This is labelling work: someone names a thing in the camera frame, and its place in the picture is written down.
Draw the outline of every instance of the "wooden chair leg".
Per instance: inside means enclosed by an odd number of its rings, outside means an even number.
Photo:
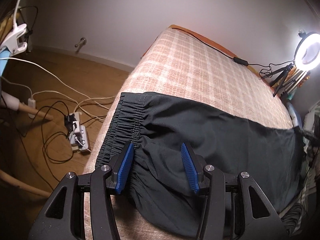
[[[23,111],[23,112],[26,112],[26,113],[28,113],[28,114],[36,114],[36,113],[38,113],[38,110],[37,109],[34,109],[34,108],[32,108],[32,107],[30,107],[30,106],[27,106],[27,105],[25,105],[25,104],[22,104],[22,103],[19,103],[19,110],[20,111]],[[42,111],[40,111],[38,114],[37,114],[37,116],[39,116],[39,117],[42,117],[42,118],[44,118],[44,116],[45,116],[45,119],[47,119],[47,120],[49,120],[49,121],[52,121],[53,120],[53,116],[51,115],[51,114],[45,114],[45,112],[42,112]]]
[[[4,182],[10,184],[11,186],[14,186],[19,189],[23,189],[27,192],[30,192],[30,193],[38,195],[38,196],[48,198],[51,195],[50,192],[47,192],[47,191],[38,189],[36,187],[32,187],[28,184],[25,184],[22,181],[15,179],[14,177],[11,177],[9,174],[5,173],[2,170],[0,170],[0,179],[3,180]]]

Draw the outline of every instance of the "striped cloth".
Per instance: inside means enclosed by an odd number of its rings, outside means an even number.
[[[292,128],[285,106],[259,77],[242,65],[174,29],[163,31],[125,81],[108,112],[84,173],[92,172],[121,92],[157,93],[191,99],[266,127]],[[122,240],[182,239],[154,227],[123,197],[112,197]],[[92,239],[89,195],[85,194],[86,239]]]

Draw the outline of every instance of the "black cable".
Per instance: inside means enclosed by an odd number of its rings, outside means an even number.
[[[39,9],[38,9],[38,7],[35,6],[35,5],[29,5],[29,6],[24,6],[24,7],[19,8],[19,11],[20,11],[20,14],[21,14],[21,19],[23,20],[24,23],[26,23],[26,21],[25,21],[25,19],[24,19],[24,17],[23,17],[23,14],[22,14],[22,12],[21,12],[21,9],[30,8],[30,7],[33,7],[33,8],[36,9],[36,15],[35,15],[35,18],[34,18],[34,20],[33,20],[32,25],[31,25],[31,28],[29,29],[28,26],[27,26],[28,32],[25,33],[25,35],[24,35],[24,37],[25,37],[25,40],[24,40],[24,41],[26,41],[27,43],[28,43],[28,41],[29,41],[29,36],[33,33],[33,26],[34,26],[35,23],[36,23],[36,19],[37,19],[37,17],[38,17]]]
[[[25,137],[27,136],[28,132],[29,132],[30,129],[31,129],[31,125],[33,124],[33,122],[34,122],[36,116],[38,115],[38,113],[39,113],[43,108],[47,108],[47,107],[50,107],[50,106],[42,106],[42,107],[38,110],[38,112],[36,112],[35,116],[34,116],[33,119],[31,120],[31,123],[29,124],[29,127],[28,127],[28,129],[27,129],[27,131],[26,131],[25,134],[22,134],[22,133],[18,130],[19,133],[20,133],[20,135],[21,135],[23,138],[25,138]],[[63,113],[61,110],[59,110],[59,109],[57,109],[57,108],[55,108],[55,107],[52,107],[51,109],[54,109],[54,110],[56,110],[56,111],[58,111],[58,112],[60,112],[60,113],[62,113],[62,114],[64,115],[64,113]]]
[[[205,44],[205,45],[209,46],[209,47],[210,47],[210,48],[212,48],[212,49],[215,49],[216,51],[220,52],[221,54],[223,54],[223,55],[225,55],[226,57],[231,58],[231,59],[233,60],[233,57],[230,57],[230,56],[228,56],[227,54],[225,54],[224,52],[222,52],[221,50],[218,50],[217,48],[212,47],[211,45],[209,45],[209,44],[205,43],[204,41],[201,41],[201,39],[197,38],[197,37],[196,37],[196,36],[194,36],[192,33],[187,32],[187,31],[185,31],[185,30],[181,30],[181,29],[179,29],[179,28],[172,28],[172,29],[176,29],[176,30],[184,31],[185,33],[190,34],[192,37],[196,38],[198,41],[202,42],[203,44]]]
[[[104,117],[106,117],[106,116],[107,116],[107,115],[101,115],[101,116],[98,116],[98,117],[99,117],[99,118],[104,118]],[[92,118],[90,118],[89,120],[81,123],[81,125],[83,125],[83,124],[85,124],[85,123],[87,123],[87,122],[89,122],[89,121],[91,121],[92,119],[95,119],[95,118],[96,118],[96,117],[92,117]]]
[[[3,98],[2,95],[1,95],[1,98],[2,98],[2,100],[3,100],[3,102],[4,102],[5,106],[6,106],[6,109],[8,110],[8,113],[9,113],[10,118],[12,119],[12,121],[13,121],[13,123],[14,123],[14,125],[15,125],[15,128],[16,128],[16,130],[17,130],[17,132],[18,132],[18,135],[19,135],[19,138],[20,138],[20,141],[21,141],[21,143],[22,143],[23,149],[24,149],[24,151],[25,151],[25,153],[26,153],[27,159],[28,159],[28,161],[29,161],[32,169],[33,169],[33,170],[35,171],[35,173],[51,188],[51,190],[53,190],[53,187],[51,186],[51,184],[50,184],[44,177],[42,177],[42,175],[41,175],[41,174],[37,171],[37,169],[33,166],[33,163],[32,163],[32,161],[31,161],[31,159],[30,159],[30,157],[29,157],[29,155],[28,155],[27,149],[26,149],[26,147],[25,147],[25,145],[24,145],[24,143],[23,143],[23,140],[22,140],[22,138],[21,138],[21,136],[20,136],[19,130],[18,130],[18,128],[17,128],[17,126],[16,126],[16,124],[15,124],[15,122],[14,122],[14,120],[13,120],[13,117],[11,116],[11,113],[10,113],[10,110],[9,110],[9,108],[8,108],[8,106],[7,106],[7,103],[6,103],[6,101],[4,100],[4,98]]]
[[[261,65],[261,64],[249,64],[246,60],[243,60],[243,59],[241,59],[241,58],[238,58],[238,57],[230,57],[229,55],[225,54],[225,53],[222,52],[221,50],[218,50],[217,48],[215,48],[215,47],[213,47],[213,46],[205,43],[204,41],[202,41],[201,39],[199,39],[198,37],[196,37],[195,35],[193,35],[193,34],[190,33],[190,32],[187,32],[187,31],[185,31],[185,30],[181,30],[181,29],[179,29],[179,28],[172,28],[172,29],[184,31],[185,33],[190,34],[192,37],[196,38],[198,41],[202,42],[203,44],[209,46],[209,47],[212,48],[212,49],[215,49],[216,51],[218,51],[218,52],[220,52],[221,54],[223,54],[224,56],[232,59],[234,62],[236,62],[236,63],[238,63],[238,64],[241,64],[241,65],[244,65],[244,66],[250,65],[250,66],[261,66],[261,67],[269,68],[268,70],[263,70],[263,69],[260,70],[260,72],[259,72],[260,77],[262,77],[261,74],[264,74],[264,75],[270,74],[270,77],[272,77],[272,68],[271,68],[271,65],[273,65],[273,66],[280,66],[280,65],[285,64],[285,63],[293,62],[293,60],[290,60],[290,61],[286,61],[286,62],[283,62],[283,63],[280,63],[280,64],[270,63],[268,66],[264,66],[264,65]]]
[[[59,100],[59,101],[53,103],[53,104],[49,107],[49,109],[47,110],[47,112],[45,113],[44,118],[42,119],[42,122],[41,122],[41,137],[42,137],[42,143],[43,143],[43,145],[45,145],[44,135],[43,135],[44,119],[45,119],[45,117],[47,116],[47,114],[48,114],[48,112],[50,111],[50,109],[51,109],[55,104],[57,104],[57,103],[59,103],[59,102],[62,102],[62,101]],[[51,175],[55,178],[56,181],[60,182],[60,180],[58,180],[57,177],[52,173],[51,168],[50,168],[50,166],[49,166],[49,164],[48,164],[48,161],[47,161],[47,158],[46,158],[46,155],[48,155],[48,152],[47,152],[46,148],[44,147],[43,149],[44,149],[44,151],[43,151],[43,157],[44,157],[45,163],[46,163],[46,165],[47,165],[47,167],[48,167]]]
[[[280,63],[280,64],[273,64],[273,63],[270,63],[268,66],[264,66],[264,65],[260,65],[260,64],[250,64],[250,65],[256,65],[256,66],[262,66],[262,67],[267,67],[269,69],[261,69],[260,72],[259,72],[259,76],[260,77],[263,77],[262,74],[264,76],[267,76],[269,78],[271,78],[273,76],[273,71],[272,71],[272,68],[271,68],[271,65],[273,66],[280,66],[280,65],[283,65],[283,64],[286,64],[286,63],[290,63],[290,62],[293,62],[293,60],[291,61],[286,61],[286,62],[283,62],[283,63]]]
[[[67,135],[64,133],[64,132],[55,132],[54,134],[50,135],[49,138],[47,138],[47,140],[45,141],[43,147],[42,147],[42,151],[44,152],[44,148],[46,147],[46,144],[47,146],[49,145],[49,143],[51,143],[55,138],[57,138],[59,135],[64,135],[66,138],[67,138]],[[61,164],[61,163],[66,163],[68,161],[70,161],[72,158],[73,158],[73,155],[74,155],[74,152],[72,152],[72,155],[71,157],[65,159],[65,160],[55,160],[53,158],[51,158],[48,154],[48,150],[46,150],[45,152],[46,156],[48,157],[48,159],[50,160],[51,163],[54,163],[54,164]]]

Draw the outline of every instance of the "electrical outlet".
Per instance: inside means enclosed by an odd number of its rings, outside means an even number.
[[[76,120],[73,121],[69,141],[73,152],[87,153],[90,152],[90,144],[86,128],[84,125],[80,124],[81,114],[81,112],[70,113],[70,115],[74,115]]]

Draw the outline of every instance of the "black pants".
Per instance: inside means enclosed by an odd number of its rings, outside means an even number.
[[[96,168],[132,141],[128,197],[149,222],[194,237],[202,199],[192,194],[187,181],[180,155],[185,140],[223,172],[249,172],[278,212],[297,193],[303,149],[293,129],[267,128],[206,104],[153,92],[121,94]]]

